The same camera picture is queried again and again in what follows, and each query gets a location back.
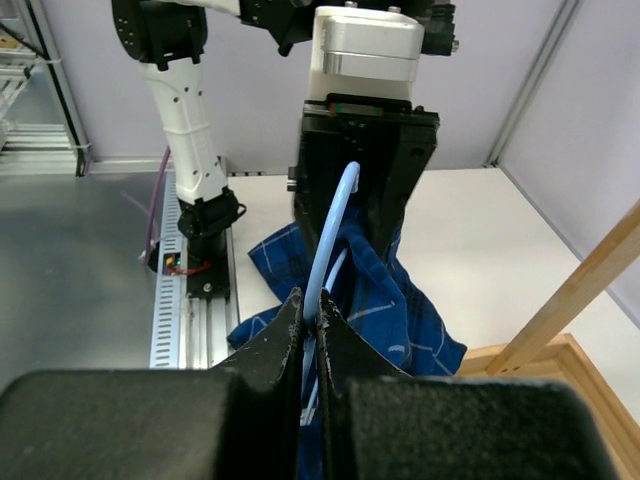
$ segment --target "wooden tray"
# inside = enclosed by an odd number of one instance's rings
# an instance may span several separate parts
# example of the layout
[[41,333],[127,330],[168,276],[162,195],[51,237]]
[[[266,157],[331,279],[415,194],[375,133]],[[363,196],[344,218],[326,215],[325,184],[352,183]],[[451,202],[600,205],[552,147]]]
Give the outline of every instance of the wooden tray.
[[[487,367],[505,346],[469,350],[457,376],[488,376]],[[591,407],[620,478],[640,479],[640,427],[572,335],[556,336],[527,364],[496,376],[503,375],[553,378],[572,385]]]

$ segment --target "white wall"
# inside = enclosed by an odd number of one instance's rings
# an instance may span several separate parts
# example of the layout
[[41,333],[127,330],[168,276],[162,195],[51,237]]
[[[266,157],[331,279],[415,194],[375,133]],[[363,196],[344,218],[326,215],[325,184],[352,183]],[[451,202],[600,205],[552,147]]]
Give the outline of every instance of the white wall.
[[[116,38],[108,0],[44,0],[89,137],[100,157],[157,156],[151,94]],[[432,166],[479,166],[559,0],[458,0],[460,51],[423,57],[415,102],[442,116]],[[295,163],[310,46],[281,58],[265,31],[209,15],[206,102],[232,166],[284,172]]]
[[[639,19],[637,0],[585,1],[504,156],[581,255],[640,197]],[[640,318],[640,262],[613,293]]]

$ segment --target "wooden stick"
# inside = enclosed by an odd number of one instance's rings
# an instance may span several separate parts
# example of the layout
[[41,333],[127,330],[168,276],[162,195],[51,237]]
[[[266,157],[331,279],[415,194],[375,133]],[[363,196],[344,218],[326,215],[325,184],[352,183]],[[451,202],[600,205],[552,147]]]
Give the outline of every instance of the wooden stick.
[[640,200],[487,366],[509,374],[526,364],[640,256]]

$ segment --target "wooden frame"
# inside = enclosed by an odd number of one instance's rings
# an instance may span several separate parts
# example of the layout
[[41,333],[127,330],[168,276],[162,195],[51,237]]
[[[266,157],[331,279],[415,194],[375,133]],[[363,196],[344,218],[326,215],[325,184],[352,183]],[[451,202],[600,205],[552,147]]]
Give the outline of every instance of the wooden frame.
[[462,377],[568,382],[590,406],[621,478],[640,479],[640,427],[571,335],[559,333],[640,257],[640,200],[507,345],[470,350]]

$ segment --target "blue cloth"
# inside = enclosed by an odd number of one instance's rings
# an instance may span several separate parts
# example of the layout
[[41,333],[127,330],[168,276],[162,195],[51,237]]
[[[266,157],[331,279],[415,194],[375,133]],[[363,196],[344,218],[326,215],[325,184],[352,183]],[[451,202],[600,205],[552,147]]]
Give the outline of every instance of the blue cloth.
[[[411,283],[396,258],[399,243],[400,230],[385,266],[366,240],[357,213],[348,211],[329,265],[344,247],[349,248],[350,254],[338,275],[332,298],[350,326],[395,366],[411,375],[453,375],[467,349],[449,336],[433,304]],[[311,261],[297,225],[275,232],[256,245],[249,256],[280,301],[286,300],[293,287],[306,288]],[[230,345],[239,348],[269,324],[279,310],[280,306],[242,322],[229,335]],[[312,372],[307,395],[313,378]],[[316,416],[300,432],[301,479],[322,478],[320,438]]]

